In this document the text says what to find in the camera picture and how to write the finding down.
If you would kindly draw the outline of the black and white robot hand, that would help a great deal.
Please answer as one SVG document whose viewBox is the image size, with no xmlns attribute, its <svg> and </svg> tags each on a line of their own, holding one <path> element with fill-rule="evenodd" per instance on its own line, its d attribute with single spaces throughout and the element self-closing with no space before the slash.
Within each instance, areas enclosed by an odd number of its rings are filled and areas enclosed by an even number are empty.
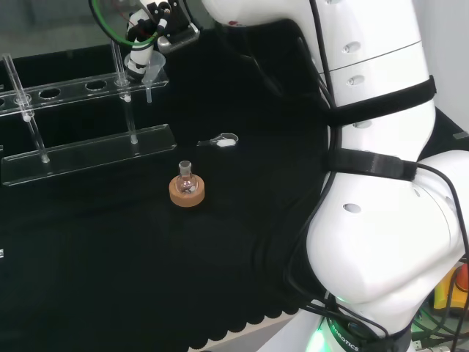
<svg viewBox="0 0 469 352">
<path fill-rule="evenodd" d="M 132 43 L 126 73 L 135 82 L 143 79 L 157 48 L 169 52 L 185 39 L 196 39 L 198 31 L 178 1 L 140 1 L 139 6 L 130 15 L 125 37 Z"/>
</svg>

